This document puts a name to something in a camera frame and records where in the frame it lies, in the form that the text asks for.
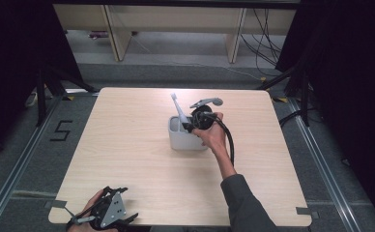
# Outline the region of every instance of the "metal part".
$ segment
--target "metal part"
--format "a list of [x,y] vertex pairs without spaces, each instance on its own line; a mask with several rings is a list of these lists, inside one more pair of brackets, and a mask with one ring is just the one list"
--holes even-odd
[[[297,102],[294,99],[289,99],[289,100],[290,100],[289,101],[290,107],[292,108],[293,111],[300,110],[299,106],[297,105]],[[327,190],[329,191],[329,194],[332,198],[334,206],[337,209],[338,213],[340,214],[341,220],[344,223],[345,228],[347,229],[347,231],[351,231],[351,232],[362,231],[356,219],[356,216],[354,215],[353,210],[351,209],[337,181],[332,175],[332,171],[327,165],[326,159],[321,153],[321,150],[317,142],[315,141],[310,128],[304,125],[303,120],[300,116],[296,117],[296,121],[297,121],[300,131],[302,132],[302,135],[308,146],[308,149],[310,150],[310,153],[314,159],[314,162],[317,165],[317,168],[321,174],[321,177],[327,187]]]
[[91,220],[93,220],[93,219],[95,219],[94,216],[83,217],[83,218],[79,218],[76,222],[77,222],[78,224],[81,224],[81,223],[84,223],[84,222],[91,221]]
[[127,212],[125,210],[124,202],[122,201],[121,192],[117,191],[112,197],[112,202],[102,220],[102,228],[122,218],[126,213]]
[[66,97],[97,97],[100,92],[88,92],[85,89],[66,89]]
[[222,99],[212,98],[212,99],[204,99],[204,100],[198,101],[197,103],[191,105],[190,108],[197,108],[197,107],[203,106],[203,105],[205,105],[207,103],[210,103],[210,102],[213,103],[214,105],[217,105],[217,106],[223,105]]

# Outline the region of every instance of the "black cable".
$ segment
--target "black cable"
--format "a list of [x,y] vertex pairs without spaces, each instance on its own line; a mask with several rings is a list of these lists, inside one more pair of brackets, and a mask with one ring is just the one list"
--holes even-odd
[[252,51],[253,53],[256,54],[256,69],[263,75],[269,75],[269,76],[277,76],[277,75],[273,75],[273,74],[268,74],[268,73],[264,73],[263,71],[260,70],[259,68],[259,65],[258,65],[258,61],[257,61],[257,57],[258,56],[261,56],[264,60],[266,60],[267,62],[269,62],[270,64],[272,64],[273,66],[275,66],[275,62],[272,61],[269,57],[267,57],[265,54],[262,54],[260,51],[258,51],[257,49],[255,49],[253,46],[251,46],[246,40],[245,38],[243,37],[243,35],[241,35],[243,41],[245,42],[245,45],[250,49],[250,51]]
[[[262,46],[264,46],[265,48],[272,49],[270,46],[267,46],[267,45],[261,43],[259,40],[257,40],[257,38],[255,38],[253,34],[251,34],[251,37],[252,37],[255,41],[257,41],[258,44],[262,44]],[[273,50],[274,50],[275,52],[281,52],[281,49],[279,49],[279,48],[273,48]]]
[[223,122],[221,122],[221,120],[218,117],[216,117],[215,122],[217,122],[226,133],[227,139],[229,140],[229,146],[230,146],[230,161],[232,162],[232,165],[234,166],[235,165],[235,148],[233,144],[232,134],[230,133],[230,130],[226,127],[226,125],[224,125]]
[[86,214],[88,214],[89,212],[91,212],[95,207],[97,207],[98,205],[100,205],[100,203],[102,203],[102,201],[103,201],[103,198],[99,199],[97,202],[94,203],[94,205],[90,206],[88,209],[86,209],[81,214],[77,215],[75,218],[76,219],[80,219],[80,218],[84,217]]
[[270,64],[272,65],[275,65],[275,61],[271,60],[268,56],[266,56],[265,54],[261,53],[260,51],[258,51],[256,48],[254,48],[246,39],[245,37],[243,37],[243,35],[241,35],[243,41],[245,42],[245,45],[250,49],[251,52],[253,52],[254,54],[256,55],[259,55],[261,56],[264,60],[266,60],[267,62],[269,62]]
[[298,116],[298,115],[301,115],[302,114],[302,111],[301,110],[297,110],[297,111],[294,111],[293,113],[287,115],[286,117],[280,119],[278,122],[280,124],[280,127],[283,128],[284,127],[284,124],[286,124],[288,121],[290,121],[290,119]]
[[274,46],[275,48],[277,48],[279,51],[281,51],[281,49],[280,49],[277,45],[275,45],[275,44],[272,42],[272,40],[270,40],[269,24],[268,24],[268,19],[269,19],[269,10],[268,10],[268,9],[265,9],[265,26],[264,26],[264,27],[263,27],[263,25],[262,25],[262,22],[260,21],[259,16],[257,15],[257,12],[256,12],[255,9],[253,9],[253,12],[254,12],[254,15],[256,16],[257,21],[259,22],[259,26],[260,26],[260,28],[262,29],[262,32],[263,32],[263,34],[262,34],[262,39],[260,40],[260,43],[263,41],[263,37],[266,37],[266,39],[268,40],[269,45],[270,45],[270,50],[271,50],[272,52],[274,51],[273,46]]

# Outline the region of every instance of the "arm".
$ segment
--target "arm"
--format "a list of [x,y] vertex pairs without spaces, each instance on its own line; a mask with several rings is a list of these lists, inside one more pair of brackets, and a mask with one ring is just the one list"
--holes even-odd
[[[221,120],[223,114],[217,113]],[[214,123],[207,130],[195,129],[193,134],[203,140],[203,144],[212,149],[220,169],[221,189],[229,207],[230,225],[233,231],[277,231],[272,220],[260,201],[251,192],[245,177],[237,174],[226,149],[223,129]]]

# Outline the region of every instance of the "gray carpet floor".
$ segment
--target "gray carpet floor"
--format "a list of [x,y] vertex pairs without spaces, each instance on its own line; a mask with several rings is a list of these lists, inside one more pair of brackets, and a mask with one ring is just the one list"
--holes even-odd
[[[194,66],[115,66],[79,65],[86,83],[102,87],[149,87],[149,88],[210,88],[254,89],[265,76],[257,69]],[[278,74],[275,70],[263,73]],[[64,82],[66,88],[77,88]],[[285,81],[271,88],[272,97],[283,97]],[[0,231],[64,231],[64,225],[51,224],[47,220],[49,209],[46,202],[55,198],[69,167],[73,152],[80,139],[97,97],[74,97],[61,101],[52,114],[49,124],[34,151],[22,178],[4,213],[0,217]],[[291,113],[289,103],[273,102],[277,120]],[[309,112],[310,129],[316,138],[332,173],[354,210],[362,231],[375,231],[375,210],[368,200],[354,172],[345,164],[331,132],[319,112]],[[55,129],[61,120],[71,120],[60,129],[71,131],[65,141],[51,141],[63,134]],[[3,141],[0,151],[0,188],[8,178],[15,162],[28,142],[37,123],[37,108],[30,107],[19,115],[19,120]],[[295,120],[284,125],[283,134],[291,158],[300,179],[307,205],[318,214],[309,228],[282,227],[280,231],[346,231],[338,211],[310,155]]]

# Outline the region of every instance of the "white container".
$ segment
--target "white container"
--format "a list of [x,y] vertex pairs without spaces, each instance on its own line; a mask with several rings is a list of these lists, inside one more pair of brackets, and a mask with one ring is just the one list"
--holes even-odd
[[207,146],[202,146],[202,139],[192,133],[189,133],[182,126],[178,116],[172,116],[169,119],[169,138],[170,147],[174,150],[206,150]]

